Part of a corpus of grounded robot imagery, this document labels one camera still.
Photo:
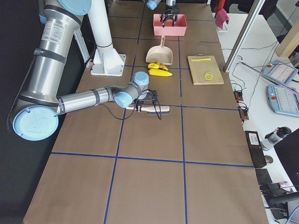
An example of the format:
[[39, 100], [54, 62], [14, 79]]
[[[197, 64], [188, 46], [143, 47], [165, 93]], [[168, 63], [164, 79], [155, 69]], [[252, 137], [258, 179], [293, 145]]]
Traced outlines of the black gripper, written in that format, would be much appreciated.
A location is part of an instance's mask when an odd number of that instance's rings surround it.
[[165, 27], [165, 20], [172, 20], [172, 26], [175, 26], [179, 14], [179, 9], [167, 9], [161, 14], [161, 24]]
[[150, 98], [148, 92], [143, 93], [139, 98], [137, 98], [135, 100], [135, 109], [136, 109], [136, 112], [141, 113], [142, 112], [142, 105], [143, 105], [143, 103], [145, 101], [149, 101], [149, 100], [151, 100], [151, 98]]

